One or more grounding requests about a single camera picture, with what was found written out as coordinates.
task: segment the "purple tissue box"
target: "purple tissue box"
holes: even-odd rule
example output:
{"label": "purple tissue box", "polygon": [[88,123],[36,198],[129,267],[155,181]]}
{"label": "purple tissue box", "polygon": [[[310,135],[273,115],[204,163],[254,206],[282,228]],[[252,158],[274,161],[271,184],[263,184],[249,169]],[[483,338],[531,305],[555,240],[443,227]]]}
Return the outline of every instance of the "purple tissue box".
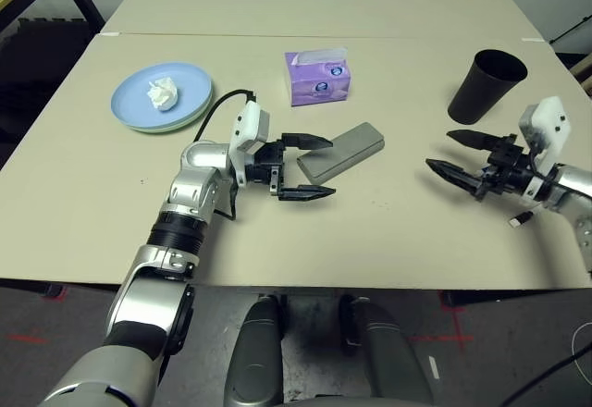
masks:
{"label": "purple tissue box", "polygon": [[292,65],[298,53],[286,53],[292,106],[345,100],[352,76],[345,60]]}

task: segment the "tissue box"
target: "tissue box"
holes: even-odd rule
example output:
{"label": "tissue box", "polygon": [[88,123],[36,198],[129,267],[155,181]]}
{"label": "tissue box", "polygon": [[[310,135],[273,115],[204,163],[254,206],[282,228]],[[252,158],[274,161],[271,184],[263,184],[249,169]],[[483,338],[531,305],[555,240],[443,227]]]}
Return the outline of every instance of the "tissue box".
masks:
{"label": "tissue box", "polygon": [[327,51],[286,53],[292,106],[345,100],[352,76],[345,58],[324,56]]}

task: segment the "black cable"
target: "black cable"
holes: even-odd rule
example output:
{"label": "black cable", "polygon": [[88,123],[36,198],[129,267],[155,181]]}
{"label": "black cable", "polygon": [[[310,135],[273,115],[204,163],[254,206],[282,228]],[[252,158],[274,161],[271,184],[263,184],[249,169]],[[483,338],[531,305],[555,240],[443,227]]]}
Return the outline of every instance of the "black cable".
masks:
{"label": "black cable", "polygon": [[[222,97],[220,97],[218,100],[216,100],[216,102],[212,105],[212,107],[209,109],[209,111],[205,115],[205,118],[203,119],[203,122],[202,122],[202,126],[198,129],[197,134],[195,134],[195,138],[193,139],[194,142],[197,142],[200,140],[200,138],[204,134],[205,127],[207,127],[207,124],[210,121],[210,118],[212,118],[212,116],[214,115],[215,111],[224,102],[226,102],[230,97],[234,97],[235,95],[240,95],[240,94],[246,95],[247,99],[245,102],[249,102],[249,101],[255,102],[257,100],[257,98],[255,97],[255,93],[253,91],[234,90],[231,92],[227,92]],[[237,194],[239,192],[239,184],[237,183],[235,175],[232,174],[231,176],[232,176],[232,185],[230,185],[230,214],[227,214],[227,213],[225,213],[221,210],[217,210],[217,209],[214,210],[214,214],[223,216],[228,220],[236,220],[236,218],[237,218],[236,204],[237,204]]]}
{"label": "black cable", "polygon": [[194,142],[197,142],[197,141],[199,141],[201,139],[202,134],[204,134],[205,127],[207,127],[207,124],[209,123],[210,118],[212,118],[212,116],[214,115],[215,111],[224,102],[226,102],[230,97],[234,97],[235,95],[240,95],[240,94],[244,94],[244,95],[247,96],[246,102],[249,102],[250,100],[256,101],[255,93],[253,91],[249,91],[249,90],[234,90],[234,91],[231,91],[231,92],[227,92],[222,97],[220,97],[218,100],[216,100],[216,102],[212,105],[212,107],[210,108],[210,110],[205,115],[205,119],[202,122],[202,126],[198,129],[197,134],[195,134],[195,139],[193,139]]}
{"label": "black cable", "polygon": [[578,196],[586,197],[587,199],[592,199],[592,197],[588,196],[585,192],[581,192],[579,190],[575,190],[573,188],[566,187],[565,185],[561,185],[559,182],[549,178],[548,176],[543,176],[542,174],[540,174],[537,171],[537,166],[535,165],[535,155],[536,154],[534,154],[533,151],[531,151],[530,155],[528,156],[528,161],[530,163],[530,169],[533,172],[533,176],[535,176],[536,178],[539,178],[547,183],[550,182],[550,184],[553,185],[554,187],[561,188],[566,192],[572,192],[573,194],[577,194]]}
{"label": "black cable", "polygon": [[534,387],[540,381],[542,381],[543,379],[546,379],[549,376],[553,375],[558,370],[561,370],[565,365],[571,364],[576,359],[580,359],[582,356],[584,356],[586,353],[588,353],[590,351],[592,351],[592,342],[590,342],[586,347],[584,347],[578,353],[573,354],[572,356],[564,359],[563,361],[559,361],[558,363],[556,363],[552,367],[550,367],[547,370],[545,370],[539,376],[537,376],[536,378],[534,378],[528,384],[526,384],[522,388],[514,391],[511,396],[509,396],[508,398],[506,398],[506,400],[501,403],[500,407],[507,407],[508,405],[512,404],[514,401],[516,401],[518,398],[520,398],[522,395],[524,395],[528,390],[530,390],[532,387]]}
{"label": "black cable", "polygon": [[592,19],[592,16],[587,16],[584,17],[580,20],[579,23],[573,25],[569,30],[567,30],[566,32],[558,35],[557,37],[555,37],[554,39],[549,40],[549,44],[554,44],[555,42],[557,42],[559,39],[562,39],[563,37],[565,37],[567,34],[569,34],[571,31],[575,30],[577,27],[583,25],[584,23],[586,23],[587,21],[589,21],[590,19]]}

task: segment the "white table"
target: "white table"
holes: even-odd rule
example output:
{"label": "white table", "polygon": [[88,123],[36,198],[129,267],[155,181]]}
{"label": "white table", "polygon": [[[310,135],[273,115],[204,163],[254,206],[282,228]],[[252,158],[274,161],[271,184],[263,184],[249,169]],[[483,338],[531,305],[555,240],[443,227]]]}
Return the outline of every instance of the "white table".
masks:
{"label": "white table", "polygon": [[[346,45],[345,102],[290,108],[283,52]],[[147,135],[122,126],[111,94],[145,66],[182,60],[204,68],[216,95],[257,92],[282,131],[332,138],[369,121],[383,151],[327,183],[337,193],[283,203],[266,186],[238,198],[236,222],[215,217],[197,280],[212,285],[423,289],[589,287],[572,232],[544,213],[522,228],[510,196],[475,202],[425,165],[426,157],[477,169],[486,154],[445,135],[459,128],[446,107],[479,49],[500,48],[529,69],[477,125],[518,132],[524,108],[559,95],[573,125],[562,162],[592,168],[590,101],[545,43],[499,39],[330,39],[119,35],[95,37],[25,140],[0,171],[4,278],[118,283],[154,223],[179,155],[196,126]],[[229,139],[241,100],[216,113],[205,137]],[[304,183],[297,151],[287,184]]]}
{"label": "white table", "polygon": [[540,38],[512,0],[125,0],[104,31]]}

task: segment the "white tissue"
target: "white tissue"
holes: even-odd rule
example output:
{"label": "white tissue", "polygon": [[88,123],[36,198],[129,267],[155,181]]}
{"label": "white tissue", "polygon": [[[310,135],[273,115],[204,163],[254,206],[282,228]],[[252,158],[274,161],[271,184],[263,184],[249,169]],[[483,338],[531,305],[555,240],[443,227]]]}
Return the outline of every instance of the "white tissue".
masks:
{"label": "white tissue", "polygon": [[301,51],[292,58],[292,65],[313,65],[315,63],[341,62],[348,55],[346,48]]}
{"label": "white tissue", "polygon": [[150,91],[147,92],[152,106],[158,111],[167,111],[177,102],[177,86],[170,77],[155,80],[150,83]]}

